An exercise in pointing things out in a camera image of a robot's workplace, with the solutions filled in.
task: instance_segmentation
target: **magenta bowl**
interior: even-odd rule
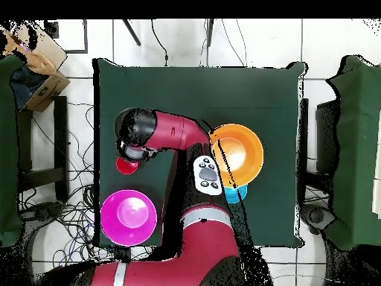
[[[104,234],[120,246],[145,242],[156,228],[157,214],[152,201],[143,193],[122,190],[111,194],[100,209]]]

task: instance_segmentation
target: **white tile floor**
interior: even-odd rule
[[[304,80],[304,97],[310,99],[308,161],[309,170],[315,169],[316,162],[316,106],[335,98],[333,90],[324,79],[334,76],[341,58],[347,54],[361,54],[374,64],[381,63],[381,34],[374,27],[380,22],[360,19],[239,19],[246,50],[247,65],[254,67],[283,68],[289,63],[303,61],[308,65]],[[245,51],[235,19],[226,19],[225,29],[231,44],[245,63]],[[61,23],[60,33],[71,34],[78,42],[83,37],[80,23]],[[122,20],[88,20],[88,54],[69,54],[60,71],[70,78],[70,85],[63,95],[68,97],[68,129],[79,139],[79,152],[84,154],[93,142],[93,130],[85,119],[93,124],[92,58],[107,58],[122,66],[163,66],[164,52],[156,42],[150,20],[131,20],[142,46],[138,47],[129,35]],[[205,40],[204,19],[157,19],[154,27],[158,38],[167,49],[169,66],[196,67],[200,63],[200,53]],[[60,45],[68,50],[75,49],[72,42],[60,39]],[[206,53],[202,55],[202,65],[206,65]],[[240,61],[228,43],[221,19],[216,19],[209,51],[209,66],[238,66]],[[34,118],[44,132],[52,139],[52,104],[44,113],[34,113]],[[82,159],[77,155],[78,143],[69,136],[71,178],[75,169],[83,169]],[[35,169],[53,166],[53,145],[37,126],[33,126],[33,167]],[[92,146],[86,153],[86,161],[94,162]],[[70,183],[74,190],[82,184],[93,182],[92,175],[81,174],[80,179]],[[46,185],[38,190],[35,202],[55,200],[54,186]],[[81,195],[73,197],[79,202]],[[311,235],[308,228],[300,223],[300,236],[305,245],[300,249],[262,248],[264,258],[274,277],[275,286],[322,286],[325,272],[324,245],[321,237]],[[50,270],[62,258],[61,250],[70,241],[67,231],[58,223],[42,229],[33,248],[34,272]]]

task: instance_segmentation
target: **green table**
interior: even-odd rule
[[[12,73],[24,63],[16,56],[0,60],[0,247],[13,246],[22,228],[17,205],[19,149]]]
[[[333,211],[325,232],[341,250],[359,244],[381,246],[381,220],[372,212],[374,171],[381,110],[381,67],[346,57],[328,80],[340,98],[336,127],[340,153],[333,177]]]
[[[135,189],[161,213],[172,154],[159,153],[130,176],[115,167],[114,120],[129,107],[158,109],[212,127],[242,124],[264,149],[264,165],[249,183],[244,205],[256,245],[299,247],[294,236],[298,79],[303,63],[289,69],[124,68],[97,60],[100,106],[100,204],[113,192]],[[159,245],[161,223],[144,245]],[[100,234],[100,245],[111,241]]]

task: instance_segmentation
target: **blue bowl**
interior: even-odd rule
[[[240,198],[238,197],[238,192],[240,192],[241,200],[245,198],[247,195],[247,184],[242,185],[238,188],[225,188],[225,196],[226,196],[226,201],[228,204],[235,204],[240,202]]]

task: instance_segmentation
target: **orange bowl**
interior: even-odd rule
[[[226,124],[209,133],[209,137],[211,152],[220,170],[224,187],[248,184],[260,173],[263,147],[258,136],[249,128],[239,124]]]

